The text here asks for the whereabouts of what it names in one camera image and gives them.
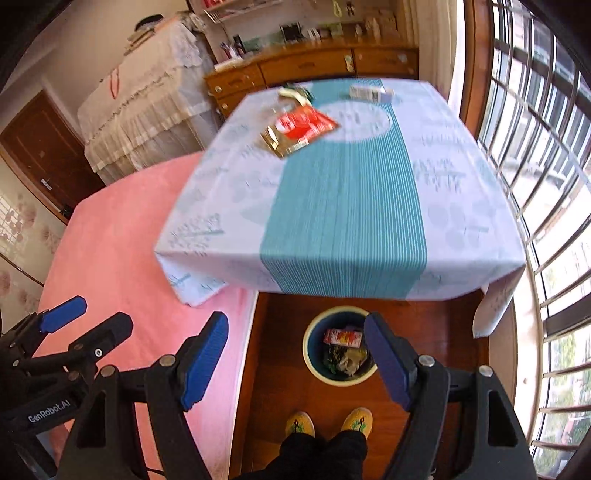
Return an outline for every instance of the shoe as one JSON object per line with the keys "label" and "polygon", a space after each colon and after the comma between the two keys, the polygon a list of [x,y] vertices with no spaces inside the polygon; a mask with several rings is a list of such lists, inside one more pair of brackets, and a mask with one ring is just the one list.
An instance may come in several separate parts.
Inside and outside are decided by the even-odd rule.
{"label": "shoe", "polygon": [[374,416],[367,408],[356,408],[349,416],[345,419],[341,432],[344,430],[356,430],[365,435],[365,438],[369,437],[371,433],[371,427],[374,425]]}
{"label": "shoe", "polygon": [[285,424],[285,438],[292,433],[307,433],[315,436],[314,424],[312,419],[305,411],[294,413]]}

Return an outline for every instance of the shelf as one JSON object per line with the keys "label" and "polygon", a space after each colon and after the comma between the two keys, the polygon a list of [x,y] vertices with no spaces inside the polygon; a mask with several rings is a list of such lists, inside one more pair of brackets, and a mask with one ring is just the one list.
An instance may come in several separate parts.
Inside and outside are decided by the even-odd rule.
{"label": "shelf", "polygon": [[279,5],[279,4],[283,3],[283,0],[267,0],[265,2],[256,4],[256,5],[252,5],[250,7],[243,8],[237,12],[233,12],[228,15],[223,15],[221,17],[219,17],[217,14],[210,14],[210,12],[212,10],[217,10],[217,9],[220,9],[221,7],[226,7],[230,4],[233,4],[238,1],[240,1],[240,0],[228,0],[222,4],[215,5],[209,9],[205,10],[205,13],[214,23],[220,23],[220,22],[225,22],[226,20],[230,20],[231,18],[240,17],[241,15],[244,15],[244,14],[247,14],[250,12],[254,12],[256,10],[260,10],[261,8],[271,7],[273,5]]}

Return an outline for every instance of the metal bolt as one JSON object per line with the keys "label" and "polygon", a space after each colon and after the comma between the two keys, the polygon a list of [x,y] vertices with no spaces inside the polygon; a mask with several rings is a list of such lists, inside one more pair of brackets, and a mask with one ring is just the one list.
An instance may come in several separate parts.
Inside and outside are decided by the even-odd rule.
{"label": "metal bolt", "polygon": [[158,363],[163,367],[171,367],[174,365],[175,361],[177,361],[177,358],[174,355],[168,353],[167,355],[161,356],[158,360]]}
{"label": "metal bolt", "polygon": [[110,377],[114,373],[115,373],[115,367],[113,367],[113,365],[107,365],[107,366],[100,369],[100,374],[103,377]]}
{"label": "metal bolt", "polygon": [[479,366],[478,371],[480,372],[481,375],[484,375],[485,377],[492,377],[492,374],[493,374],[492,368],[489,367],[488,365]]}
{"label": "metal bolt", "polygon": [[421,355],[418,362],[424,367],[432,367],[435,365],[435,359],[431,355]]}

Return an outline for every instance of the drawer handle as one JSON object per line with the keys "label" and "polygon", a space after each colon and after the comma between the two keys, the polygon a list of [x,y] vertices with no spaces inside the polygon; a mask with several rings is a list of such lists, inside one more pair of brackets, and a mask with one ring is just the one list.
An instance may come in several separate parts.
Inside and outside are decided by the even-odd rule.
{"label": "drawer handle", "polygon": [[354,72],[355,67],[353,66],[353,57],[351,55],[345,55],[345,63],[347,65],[347,72]]}

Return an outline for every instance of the pink bed sheet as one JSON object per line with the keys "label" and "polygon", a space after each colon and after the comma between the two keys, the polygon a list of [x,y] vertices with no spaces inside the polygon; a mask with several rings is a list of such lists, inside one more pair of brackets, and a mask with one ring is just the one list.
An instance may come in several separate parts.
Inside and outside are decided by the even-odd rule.
{"label": "pink bed sheet", "polygon": [[[78,336],[121,311],[132,317],[133,334],[98,366],[146,367],[199,333],[214,310],[224,312],[230,325],[228,344],[203,401],[186,415],[212,477],[222,479],[228,477],[256,292],[226,287],[197,308],[183,305],[153,253],[166,217],[200,157],[195,153],[139,171],[78,205],[56,252],[39,309],[81,295],[88,310],[49,335],[37,355],[65,350]],[[159,468],[145,406],[138,406],[138,423],[146,463]],[[65,437],[64,429],[52,434],[58,455]]]}

